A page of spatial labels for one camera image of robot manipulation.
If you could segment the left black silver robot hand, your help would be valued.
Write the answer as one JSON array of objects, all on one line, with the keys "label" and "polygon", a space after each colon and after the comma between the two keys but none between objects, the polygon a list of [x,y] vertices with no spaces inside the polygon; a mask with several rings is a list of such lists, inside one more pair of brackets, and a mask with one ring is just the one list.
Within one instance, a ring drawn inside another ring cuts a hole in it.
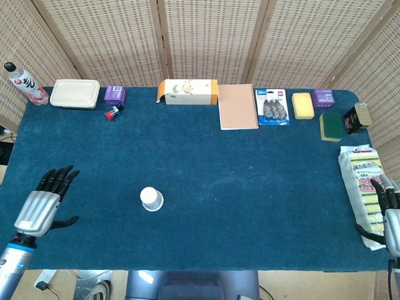
[{"label": "left black silver robot hand", "polygon": [[34,248],[36,239],[46,235],[50,230],[67,228],[74,225],[79,216],[65,221],[56,221],[55,215],[73,180],[79,175],[73,166],[47,171],[35,190],[25,200],[14,223],[16,234],[11,242]]}]

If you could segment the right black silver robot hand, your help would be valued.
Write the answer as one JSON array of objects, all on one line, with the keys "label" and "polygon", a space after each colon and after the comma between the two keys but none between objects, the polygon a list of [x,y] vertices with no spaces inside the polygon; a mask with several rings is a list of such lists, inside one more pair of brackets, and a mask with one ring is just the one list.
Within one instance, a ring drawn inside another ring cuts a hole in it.
[{"label": "right black silver robot hand", "polygon": [[356,224],[355,228],[362,237],[386,246],[392,256],[399,258],[399,185],[385,174],[381,174],[380,178],[384,187],[375,179],[371,179],[370,182],[381,208],[384,235],[368,232],[359,224]]}]

